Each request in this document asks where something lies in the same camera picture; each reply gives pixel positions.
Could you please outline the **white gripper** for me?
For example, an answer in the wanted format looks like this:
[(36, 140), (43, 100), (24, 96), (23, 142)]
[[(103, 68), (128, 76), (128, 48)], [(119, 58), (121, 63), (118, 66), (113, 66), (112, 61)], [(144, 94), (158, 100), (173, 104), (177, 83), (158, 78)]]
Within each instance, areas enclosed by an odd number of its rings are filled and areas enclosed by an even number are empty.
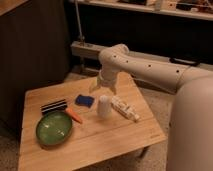
[(114, 95), (117, 94), (116, 87), (114, 86), (117, 81), (117, 75), (111, 74), (108, 76), (99, 73), (97, 76), (97, 80), (93, 81), (89, 87), (89, 92), (93, 93), (94, 91), (98, 90), (101, 86), (110, 87), (110, 90), (113, 92)]

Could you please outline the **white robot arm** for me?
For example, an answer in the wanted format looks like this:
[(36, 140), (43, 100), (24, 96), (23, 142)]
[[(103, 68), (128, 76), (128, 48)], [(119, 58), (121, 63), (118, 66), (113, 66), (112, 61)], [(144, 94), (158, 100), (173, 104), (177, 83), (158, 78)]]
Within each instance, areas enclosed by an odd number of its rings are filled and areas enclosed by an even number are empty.
[(137, 58), (124, 44), (98, 53), (98, 87), (115, 91), (120, 72), (172, 97), (166, 171), (213, 171), (213, 70)]

